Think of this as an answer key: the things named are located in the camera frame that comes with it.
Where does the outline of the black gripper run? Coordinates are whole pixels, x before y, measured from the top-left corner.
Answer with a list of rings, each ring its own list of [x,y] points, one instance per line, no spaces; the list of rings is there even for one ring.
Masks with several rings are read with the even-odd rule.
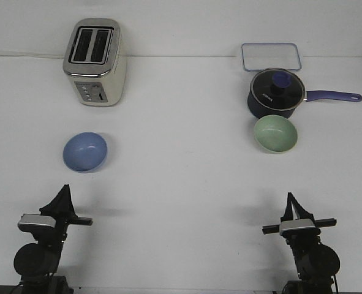
[[[297,219],[293,219],[293,209]],[[337,219],[317,219],[314,220],[314,215],[305,210],[293,194],[287,194],[287,204],[284,215],[280,219],[279,224],[265,225],[262,227],[264,235],[278,233],[285,238],[288,243],[312,243],[320,244],[321,228],[334,227],[337,224]]]
[[[72,204],[70,186],[63,185],[56,197],[40,209],[41,216],[49,216],[55,220],[55,226],[45,230],[43,239],[47,242],[64,242],[69,225],[92,225],[92,218],[78,217]]]

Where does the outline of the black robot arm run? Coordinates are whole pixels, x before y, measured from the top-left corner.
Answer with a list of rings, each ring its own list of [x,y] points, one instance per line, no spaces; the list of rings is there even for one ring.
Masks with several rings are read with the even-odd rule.
[[[18,221],[20,231],[30,233],[34,243],[22,246],[13,266],[21,276],[22,293],[73,293],[65,276],[57,276],[67,230],[70,225],[91,226],[92,219],[75,213],[70,186],[63,185],[39,214],[24,213]]]
[[[287,281],[282,293],[338,293],[336,274],[340,269],[338,254],[320,239],[321,229],[334,227],[335,218],[315,219],[289,192],[280,223],[262,227],[265,235],[278,233],[290,246],[297,280]]]

